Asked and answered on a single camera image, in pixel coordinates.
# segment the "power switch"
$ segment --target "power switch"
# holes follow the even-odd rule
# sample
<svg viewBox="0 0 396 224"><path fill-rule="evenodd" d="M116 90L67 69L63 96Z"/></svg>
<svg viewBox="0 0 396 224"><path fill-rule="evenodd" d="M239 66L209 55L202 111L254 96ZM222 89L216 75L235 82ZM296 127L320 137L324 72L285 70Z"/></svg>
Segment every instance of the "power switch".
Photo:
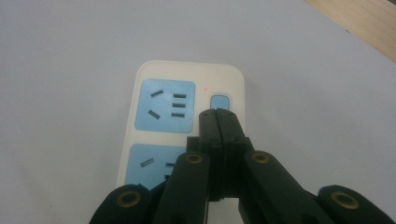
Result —
<svg viewBox="0 0 396 224"><path fill-rule="evenodd" d="M225 95L214 95L212 99L210 99L210 108L230 110L230 99Z"/></svg>

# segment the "electrical outlet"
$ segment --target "electrical outlet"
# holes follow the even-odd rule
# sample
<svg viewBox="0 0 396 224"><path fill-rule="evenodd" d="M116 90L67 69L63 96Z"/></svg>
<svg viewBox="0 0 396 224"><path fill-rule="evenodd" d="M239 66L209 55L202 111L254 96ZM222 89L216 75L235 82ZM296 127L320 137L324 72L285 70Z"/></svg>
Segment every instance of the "electrical outlet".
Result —
<svg viewBox="0 0 396 224"><path fill-rule="evenodd" d="M137 72L117 186L153 189L172 173L187 137L199 135L199 114L233 111L245 129L245 87L230 65L148 62Z"/></svg>
<svg viewBox="0 0 396 224"><path fill-rule="evenodd" d="M189 133L192 130L195 84L146 79L142 83L134 126L137 130Z"/></svg>
<svg viewBox="0 0 396 224"><path fill-rule="evenodd" d="M172 174L178 155L186 148L135 144L131 150L125 182L153 189Z"/></svg>

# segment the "white surface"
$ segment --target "white surface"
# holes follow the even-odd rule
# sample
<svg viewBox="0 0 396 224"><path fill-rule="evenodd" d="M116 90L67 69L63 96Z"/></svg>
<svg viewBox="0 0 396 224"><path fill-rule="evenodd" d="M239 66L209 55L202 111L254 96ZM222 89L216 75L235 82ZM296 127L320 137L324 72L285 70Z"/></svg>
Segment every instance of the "white surface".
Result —
<svg viewBox="0 0 396 224"><path fill-rule="evenodd" d="M136 113L138 111L142 83L150 78L189 81L194 84L193 125L189 132L148 132L136 129ZM214 95L228 97L230 110L238 116L241 127L245 130L245 82L242 73L237 68L227 64L168 61L151 61L143 64L139 68L134 82L134 94L120 158L117 186L125 185L128 162L132 152L131 147L134 144L185 147L188 136L199 135L199 114L210 109L210 101Z"/></svg>
<svg viewBox="0 0 396 224"><path fill-rule="evenodd" d="M237 67L257 149L306 189L344 185L396 219L395 63L303 1L140 2L0 3L2 223L90 221L151 60Z"/></svg>

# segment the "outlet slot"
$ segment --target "outlet slot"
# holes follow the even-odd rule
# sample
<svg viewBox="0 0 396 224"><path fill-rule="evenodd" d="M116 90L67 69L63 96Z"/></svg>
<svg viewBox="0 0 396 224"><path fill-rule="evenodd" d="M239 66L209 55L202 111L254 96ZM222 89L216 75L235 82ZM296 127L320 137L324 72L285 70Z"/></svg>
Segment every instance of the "outlet slot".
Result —
<svg viewBox="0 0 396 224"><path fill-rule="evenodd" d="M157 113L155 113L154 111L150 110L148 112L152 117L154 117L155 119L159 119L161 116Z"/></svg>
<svg viewBox="0 0 396 224"><path fill-rule="evenodd" d="M174 93L174 98L186 99L186 98L187 98L187 94L183 94L183 93Z"/></svg>
<svg viewBox="0 0 396 224"><path fill-rule="evenodd" d="M142 163L140 163L140 166L143 168L143 167L148 166L148 165L150 165L152 163L154 163L154 159L153 158L151 158L149 160L146 160L146 161L143 161Z"/></svg>
<svg viewBox="0 0 396 224"><path fill-rule="evenodd" d="M163 90L155 91L154 93L151 94L151 98L154 98L154 97L159 96L161 94L163 94Z"/></svg>
<svg viewBox="0 0 396 224"><path fill-rule="evenodd" d="M185 114L182 114L182 113L172 113L172 117L173 117L173 118L181 118L181 119L184 119Z"/></svg>
<svg viewBox="0 0 396 224"><path fill-rule="evenodd" d="M186 104L172 104L172 107L176 107L176 108L186 108Z"/></svg>
<svg viewBox="0 0 396 224"><path fill-rule="evenodd" d="M171 163L171 162L167 162L166 164L165 164L165 167L172 167L172 168L174 168L176 166L176 164L175 163Z"/></svg>

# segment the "white power strip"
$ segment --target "white power strip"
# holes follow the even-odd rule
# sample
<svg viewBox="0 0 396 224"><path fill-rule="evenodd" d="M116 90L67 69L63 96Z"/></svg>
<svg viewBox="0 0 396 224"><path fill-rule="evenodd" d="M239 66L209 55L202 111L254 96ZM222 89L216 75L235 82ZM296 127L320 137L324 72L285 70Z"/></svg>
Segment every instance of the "white power strip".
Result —
<svg viewBox="0 0 396 224"><path fill-rule="evenodd" d="M233 111L245 130L245 87L230 65L153 61L137 72L117 186L153 189L172 173L209 108Z"/></svg>

